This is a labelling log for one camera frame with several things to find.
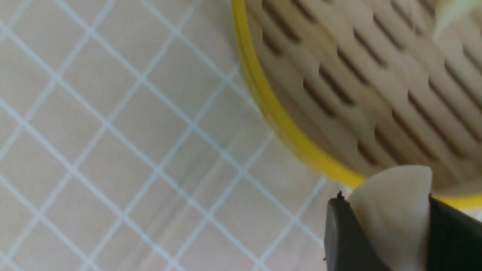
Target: tile grout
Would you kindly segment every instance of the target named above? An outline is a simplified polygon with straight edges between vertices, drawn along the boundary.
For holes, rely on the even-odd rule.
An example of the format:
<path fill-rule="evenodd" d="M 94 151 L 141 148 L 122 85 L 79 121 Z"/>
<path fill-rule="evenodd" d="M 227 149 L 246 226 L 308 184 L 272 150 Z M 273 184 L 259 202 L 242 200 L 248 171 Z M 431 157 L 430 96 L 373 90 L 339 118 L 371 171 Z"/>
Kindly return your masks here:
<path fill-rule="evenodd" d="M 102 23 L 102 21 L 105 19 L 108 12 L 110 11 L 110 9 L 112 9 L 114 2 L 115 2 L 115 0 L 114 1 L 111 0 L 104 5 L 104 7 L 99 12 L 96 19 L 94 20 L 93 27 L 98 27 Z M 22 13 L 25 12 L 25 10 L 28 7 L 29 7 L 29 5 L 24 5 L 23 6 L 24 10 L 22 11 Z M 11 24 L 9 23 L 6 27 L 8 29 L 10 29 Z M 60 67 L 58 68 L 58 72 L 57 72 L 60 77 L 68 69 L 68 67 L 74 62 L 74 60 L 77 58 L 77 56 L 81 53 L 82 49 L 85 47 L 85 45 L 89 41 L 90 36 L 91 36 L 90 33 L 88 31 L 86 31 L 83 34 L 83 36 L 81 37 L 80 41 L 74 46 L 74 48 L 69 53 L 69 55 L 61 63 Z M 30 120 L 30 118 L 32 118 L 35 115 L 36 111 L 41 107 L 43 102 L 47 99 L 47 97 L 50 95 L 50 93 L 54 90 L 54 87 L 55 87 L 56 83 L 57 83 L 56 78 L 52 76 L 51 81 L 49 82 L 48 86 L 41 92 L 41 94 L 39 95 L 37 100 L 34 102 L 34 104 L 29 109 L 28 113 L 26 114 L 26 116 L 25 116 L 26 122 L 28 122 Z M 91 140 L 90 144 L 88 144 L 86 146 L 84 151 L 82 151 L 81 155 L 75 160 L 74 167 L 77 168 L 82 163 L 82 161 L 88 156 L 88 153 L 90 153 L 91 150 L 95 147 L 97 142 L 102 137 L 102 134 L 103 134 L 101 132 L 102 129 L 103 128 L 101 128 L 100 132 L 98 133 L 100 135 L 99 136 L 95 135 L 94 138 Z M 28 223 L 27 226 L 22 230 L 21 234 L 19 235 L 19 237 L 17 238 L 15 243 L 10 248 L 10 251 L 8 253 L 8 259 L 9 260 L 12 260 L 13 255 L 17 252 L 17 250 L 20 248 L 20 246 L 23 244 L 23 242 L 27 239 L 27 237 L 30 235 L 31 231 L 34 229 L 34 227 L 37 225 L 37 223 L 39 221 L 42 221 L 45 224 L 45 221 L 42 219 L 42 216 L 44 216 L 44 213 L 50 208 L 50 206 L 55 202 L 57 197 L 61 194 L 64 187 L 71 180 L 71 177 L 72 177 L 72 172 L 70 170 L 68 170 L 66 175 L 55 186 L 55 188 L 51 192 L 50 196 L 42 204 L 40 210 L 38 210 L 39 212 L 35 214 L 35 217 L 31 220 L 31 222 Z M 74 252 L 76 251 L 75 247 L 72 248 L 72 247 L 69 246 L 69 248 L 71 248 Z"/>
<path fill-rule="evenodd" d="M 187 23 L 187 21 L 189 20 L 191 14 L 196 10 L 197 8 L 197 5 L 196 4 L 193 4 L 191 5 L 191 12 L 187 12 L 187 15 L 185 15 L 185 18 L 181 20 L 181 23 L 179 24 L 179 28 L 182 28 L 183 25 L 185 23 Z M 172 42 L 174 41 L 174 38 L 175 38 L 175 35 L 174 34 L 171 34 L 169 36 L 169 38 L 166 40 L 165 44 L 163 45 L 163 47 L 161 48 L 161 50 L 153 57 L 153 59 L 150 61 L 150 63 L 148 64 L 146 70 L 143 72 L 143 74 L 145 76 L 147 76 L 148 74 L 150 74 L 152 72 L 152 70 L 158 65 L 158 63 L 160 62 L 162 56 L 166 53 L 166 51 L 168 50 L 168 48 L 171 46 Z M 206 102 L 206 104 L 203 106 L 203 108 L 201 108 L 201 110 L 198 112 L 198 115 L 196 117 L 196 119 L 201 119 L 205 112 L 208 110 L 208 108 L 210 107 L 210 100 L 214 100 L 218 95 L 219 93 L 223 90 L 224 88 L 224 84 L 221 83 L 220 86 L 218 87 L 218 90 L 214 92 L 214 94 L 210 97 L 210 99 Z M 189 128 L 186 130 L 185 132 L 185 138 L 187 139 L 187 137 L 190 136 L 191 132 L 189 131 Z M 178 149 L 180 147 L 180 145 L 182 145 L 184 143 L 184 139 L 183 137 L 181 136 L 178 140 L 178 142 L 170 149 L 170 151 L 168 152 L 168 154 L 166 156 L 169 156 L 169 154 L 171 153 L 172 156 L 174 156 L 176 154 L 176 149 Z M 167 164 L 169 163 L 169 160 L 170 159 L 162 159 L 161 161 L 161 167 L 163 168 L 163 164 Z M 138 202 L 143 198 L 143 196 L 148 192 L 148 189 L 157 181 L 157 174 L 156 172 L 154 171 L 151 176 L 146 180 L 146 182 L 144 182 L 143 186 L 140 188 L 139 192 L 132 198 L 132 200 L 129 202 L 129 204 L 126 206 L 125 208 L 125 213 L 127 215 L 130 214 L 130 212 L 135 208 L 135 206 L 138 204 Z M 104 248 L 104 246 L 108 243 L 108 241 L 113 237 L 113 235 L 115 234 L 115 232 L 118 230 L 118 228 L 122 225 L 122 221 L 119 219 L 117 219 L 114 224 L 111 226 L 111 228 L 108 230 L 107 234 L 102 238 L 101 242 L 99 242 L 99 244 L 97 245 L 97 247 L 94 249 L 94 251 L 92 251 L 91 255 L 90 255 L 90 260 L 94 260 L 95 258 L 98 257 L 98 255 L 100 254 L 100 252 L 102 251 L 102 249 Z M 89 264 L 84 264 L 84 266 L 82 266 L 80 268 L 79 271 L 84 271 L 86 269 L 89 268 Z"/>
<path fill-rule="evenodd" d="M 174 29 L 175 26 L 171 23 L 165 16 L 150 2 L 147 0 L 140 0 L 140 2 L 147 8 L 149 11 L 155 15 L 162 23 L 164 23 L 170 29 Z M 254 108 L 257 112 L 259 112 L 258 106 L 256 103 L 249 97 L 249 95 L 244 94 L 242 91 L 239 90 L 239 87 L 233 83 L 232 79 L 229 79 L 227 75 L 205 54 L 202 50 L 196 46 L 189 38 L 187 38 L 182 31 L 176 32 L 177 37 L 182 40 L 182 42 L 187 45 L 211 70 L 222 78 L 224 81 L 228 82 L 228 85 L 233 88 L 233 90 L 243 97 L 246 102 Z"/>
<path fill-rule="evenodd" d="M 146 7 L 148 7 L 148 9 L 153 12 L 156 17 L 158 17 L 165 25 L 167 25 L 168 27 L 173 27 L 172 23 L 166 19 L 154 6 L 152 6 L 152 4 L 150 4 L 149 2 L 147 2 L 146 0 L 141 0 L 141 3 L 143 5 L 145 5 Z M 211 59 L 206 56 L 206 54 L 204 54 L 192 41 L 190 41 L 182 32 L 179 33 L 179 36 L 180 38 L 185 42 L 186 45 L 188 45 L 188 47 L 191 48 L 192 51 L 194 51 L 194 53 L 196 53 L 199 57 L 201 57 L 206 64 L 208 64 L 208 66 L 213 70 L 215 71 L 216 74 L 218 74 L 221 78 L 223 78 L 223 80 L 227 81 L 226 79 L 226 76 L 224 75 L 224 73 L 221 71 L 220 68 L 218 68 L 212 61 Z M 230 82 L 230 86 L 235 88 L 235 86 L 233 86 L 234 84 L 232 82 Z M 200 128 L 197 129 L 197 132 L 204 138 L 206 139 L 211 145 L 213 148 L 215 147 L 218 147 L 218 144 L 216 144 L 216 142 L 214 142 L 207 134 L 204 133 L 204 131 L 202 131 Z M 226 154 L 225 155 L 225 158 L 226 156 L 229 157 L 228 160 L 231 161 L 231 163 L 236 167 L 238 168 L 239 170 L 239 165 L 237 164 L 237 162 L 232 159 L 232 157 L 230 157 L 229 154 Z M 248 173 L 246 173 L 246 177 L 248 180 L 250 180 L 256 187 L 258 187 L 258 189 L 260 189 L 260 191 L 266 196 L 268 197 L 269 199 L 271 199 L 271 201 L 273 201 L 284 213 L 285 215 L 287 215 L 288 217 L 292 217 L 293 214 L 286 209 L 286 207 L 284 207 L 283 204 L 281 204 L 277 199 L 276 197 L 274 197 L 268 190 L 266 190 L 262 185 L 261 183 L 259 183 L 259 181 L 257 181 L 256 179 L 254 179 L 251 175 L 249 175 Z M 313 232 L 311 232 L 311 230 L 306 227 L 305 225 L 302 225 L 301 222 L 297 221 L 297 224 L 301 226 L 301 228 L 303 229 L 303 231 L 307 232 L 311 237 L 313 236 L 316 236 L 315 234 L 313 234 Z M 319 238 L 317 238 L 316 242 L 318 243 L 322 243 L 321 240 Z"/>
<path fill-rule="evenodd" d="M 295 214 L 296 219 L 301 219 L 302 215 L 306 212 L 306 210 L 309 208 L 309 206 L 313 203 L 315 198 L 318 196 L 320 191 L 324 188 L 326 185 L 327 179 L 326 177 L 322 177 L 318 184 L 315 186 L 313 192 L 308 196 L 308 198 L 305 200 L 305 203 L 301 206 L 301 208 L 297 211 Z M 273 241 L 271 246 L 266 250 L 266 252 L 262 255 L 260 258 L 260 261 L 263 264 L 266 264 L 266 260 L 271 256 L 271 254 L 274 252 L 274 250 L 280 245 L 280 243 L 284 240 L 284 238 L 288 235 L 288 233 L 295 227 L 296 225 L 296 220 L 291 219 L 290 223 L 279 233 L 279 235 L 276 237 L 276 239 Z"/>
<path fill-rule="evenodd" d="M 265 149 L 273 140 L 273 134 L 270 134 L 264 142 L 258 147 L 258 149 L 251 155 L 251 157 L 246 162 L 244 168 L 249 169 L 253 164 L 257 162 L 257 160 L 261 157 Z M 219 199 L 211 206 L 210 210 L 208 210 L 208 214 L 210 216 L 214 216 L 214 214 L 218 211 L 218 209 L 226 202 L 228 197 L 231 195 L 237 184 L 243 179 L 242 172 L 238 172 L 236 176 L 229 182 L 229 185 L 223 190 L 220 194 Z M 208 217 L 204 217 L 203 221 L 201 221 L 192 234 L 188 237 L 185 243 L 181 246 L 178 250 L 177 254 L 175 255 L 174 259 L 179 261 L 184 253 L 190 248 L 194 240 L 200 234 L 200 232 L 205 228 L 205 226 L 209 223 Z M 171 271 L 173 266 L 167 266 L 164 271 Z"/>

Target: beige tile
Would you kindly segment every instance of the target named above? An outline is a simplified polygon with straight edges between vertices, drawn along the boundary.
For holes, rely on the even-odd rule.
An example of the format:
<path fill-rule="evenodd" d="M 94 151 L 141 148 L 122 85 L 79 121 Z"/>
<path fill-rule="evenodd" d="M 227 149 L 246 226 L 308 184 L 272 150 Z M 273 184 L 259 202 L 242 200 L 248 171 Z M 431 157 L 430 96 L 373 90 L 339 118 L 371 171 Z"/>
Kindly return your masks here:
<path fill-rule="evenodd" d="M 239 90 L 241 90 L 246 94 L 249 94 L 248 85 L 246 84 L 244 75 L 241 71 L 238 71 L 234 74 L 232 81 L 238 87 Z"/>
<path fill-rule="evenodd" d="M 231 88 L 220 94 L 199 125 L 241 164 L 270 131 L 261 116 Z"/>
<path fill-rule="evenodd" d="M 0 185 L 0 251 L 8 252 L 33 217 L 3 185 Z"/>
<path fill-rule="evenodd" d="M 150 251 L 150 253 L 142 259 L 139 263 L 139 266 L 136 267 L 136 271 L 159 271 L 166 268 L 168 265 L 166 259 L 164 259 L 161 255 L 157 254 L 154 251 Z"/>
<path fill-rule="evenodd" d="M 21 3 L 22 0 L 0 0 L 0 20 L 8 22 Z"/>
<path fill-rule="evenodd" d="M 175 40 L 169 47 L 149 80 L 191 118 L 221 83 L 221 79 L 181 40 Z"/>
<path fill-rule="evenodd" d="M 64 78 L 104 116 L 135 82 L 135 77 L 94 40 L 85 45 Z"/>
<path fill-rule="evenodd" d="M 165 171 L 207 210 L 237 173 L 198 134 L 187 139 Z"/>
<path fill-rule="evenodd" d="M 344 196 L 346 195 L 343 186 L 327 180 L 323 189 L 301 217 L 301 221 L 322 239 L 325 237 L 326 208 L 328 200 L 336 197 L 340 191 L 343 191 Z"/>
<path fill-rule="evenodd" d="M 13 260 L 29 271 L 73 271 L 82 264 L 81 259 L 42 223 L 35 226 Z"/>
<path fill-rule="evenodd" d="M 178 24 L 184 18 L 189 7 L 194 3 L 194 0 L 150 0 L 150 2 L 158 8 L 169 21 Z"/>
<path fill-rule="evenodd" d="M 31 121 L 67 159 L 74 161 L 100 128 L 74 96 L 57 86 Z"/>
<path fill-rule="evenodd" d="M 13 271 L 13 268 L 9 265 L 6 265 L 5 267 L 3 267 L 2 271 Z"/>
<path fill-rule="evenodd" d="M 79 14 L 82 19 L 90 24 L 98 16 L 107 0 L 67 0 L 66 2 L 75 10 L 75 12 L 77 12 L 77 14 Z"/>
<path fill-rule="evenodd" d="M 172 256 L 202 220 L 202 216 L 162 179 L 149 189 L 131 217 Z"/>
<path fill-rule="evenodd" d="M 161 161 L 187 126 L 144 86 L 135 93 L 114 124 L 156 163 Z"/>
<path fill-rule="evenodd" d="M 292 213 L 299 210 L 320 179 L 277 138 L 252 166 L 251 173 Z"/>
<path fill-rule="evenodd" d="M 324 249 L 295 226 L 266 260 L 272 271 L 326 271 Z"/>
<path fill-rule="evenodd" d="M 47 72 L 11 40 L 0 46 L 0 97 L 21 115 L 33 105 L 49 79 Z"/>
<path fill-rule="evenodd" d="M 207 0 L 183 28 L 192 40 L 225 73 L 238 61 L 230 7 L 223 0 Z"/>
<path fill-rule="evenodd" d="M 51 0 L 33 1 L 14 31 L 54 69 L 59 67 L 84 33 Z"/>
<path fill-rule="evenodd" d="M 0 108 L 0 146 L 3 146 L 16 126 L 17 122 L 3 108 Z"/>
<path fill-rule="evenodd" d="M 37 208 L 67 173 L 63 165 L 25 131 L 0 162 L 0 172 Z"/>
<path fill-rule="evenodd" d="M 215 217 L 258 257 L 290 221 L 247 180 L 237 185 Z"/>
<path fill-rule="evenodd" d="M 179 262 L 187 270 L 247 271 L 254 263 L 213 225 L 208 224 Z"/>
<path fill-rule="evenodd" d="M 118 1 L 99 27 L 99 33 L 140 71 L 171 34 L 144 5 L 132 0 Z"/>
<path fill-rule="evenodd" d="M 69 181 L 46 216 L 87 255 L 117 218 L 76 178 Z"/>
<path fill-rule="evenodd" d="M 106 244 L 95 262 L 104 271 L 131 271 L 137 270 L 152 254 L 150 247 L 140 236 L 124 224 Z"/>
<path fill-rule="evenodd" d="M 111 132 L 95 146 L 80 171 L 120 208 L 131 201 L 152 173 L 152 169 Z"/>

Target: tiled surface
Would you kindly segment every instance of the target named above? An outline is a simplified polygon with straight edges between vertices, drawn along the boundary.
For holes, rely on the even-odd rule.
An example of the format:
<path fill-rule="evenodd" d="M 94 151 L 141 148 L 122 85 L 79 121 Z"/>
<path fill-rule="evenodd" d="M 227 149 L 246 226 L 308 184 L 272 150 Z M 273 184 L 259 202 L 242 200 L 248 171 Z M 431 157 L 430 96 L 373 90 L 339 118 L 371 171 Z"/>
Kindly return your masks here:
<path fill-rule="evenodd" d="M 269 130 L 227 0 L 0 0 L 0 271 L 322 271 L 342 187 Z"/>

